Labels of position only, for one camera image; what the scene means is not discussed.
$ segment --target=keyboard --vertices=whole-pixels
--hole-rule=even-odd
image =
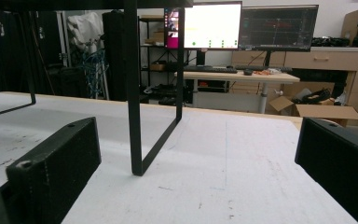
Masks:
[[[250,69],[250,70],[254,70],[254,71],[263,71],[263,70],[267,70],[269,68],[279,69],[283,73],[290,73],[293,71],[293,69],[291,67],[276,67],[276,66],[262,66],[262,65],[236,65],[235,66],[235,69],[237,69],[237,70]]]
[[[225,67],[211,67],[211,66],[195,66],[188,65],[183,67],[184,72],[203,72],[203,73],[235,73],[237,74],[237,69],[235,68],[225,68]]]

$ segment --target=computer mouse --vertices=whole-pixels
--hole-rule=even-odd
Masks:
[[[251,69],[245,69],[243,70],[243,74],[246,75],[246,76],[251,76],[253,73],[253,70]]]

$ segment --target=desk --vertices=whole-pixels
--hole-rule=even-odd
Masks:
[[[202,107],[200,104],[200,94],[205,95],[204,101],[214,102],[214,109],[229,109],[230,105],[235,105],[234,109],[243,110],[247,106],[250,107],[250,111],[256,112],[253,107],[258,108],[258,112],[261,114],[265,113],[267,96],[268,96],[268,84],[269,83],[280,83],[280,84],[291,84],[293,82],[299,82],[298,77],[293,77],[288,74],[276,74],[270,76],[251,75],[245,76],[242,71],[237,74],[228,73],[202,73],[202,72],[184,72],[184,79],[194,79],[194,90],[193,90],[193,106]],[[198,79],[204,80],[225,80],[225,81],[238,81],[238,82],[261,82],[263,83],[263,90],[260,96],[257,95],[245,95],[245,94],[234,94],[234,93],[216,93],[216,92],[199,92]]]
[[[356,223],[295,164],[299,130],[293,122],[301,118],[185,107],[139,177],[131,174],[125,103],[37,98],[34,106],[0,115],[0,185],[7,165],[63,125],[97,119],[102,163],[63,223]],[[0,109],[27,100],[0,93]],[[147,150],[175,108],[141,105],[141,112]]]

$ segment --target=monitor screen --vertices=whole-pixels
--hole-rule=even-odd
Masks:
[[[318,6],[243,7],[240,49],[310,51]]]
[[[185,49],[238,49],[242,1],[202,2],[185,8]],[[178,13],[164,9],[166,47],[178,47]]]

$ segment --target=white table surface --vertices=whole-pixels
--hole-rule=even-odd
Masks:
[[[131,174],[124,103],[38,95],[0,116],[5,168],[66,123],[97,118],[102,164],[63,223],[356,223],[295,164],[298,128],[288,120],[184,109],[144,176]],[[29,96],[0,93],[0,108]],[[144,151],[174,108],[142,105]]]

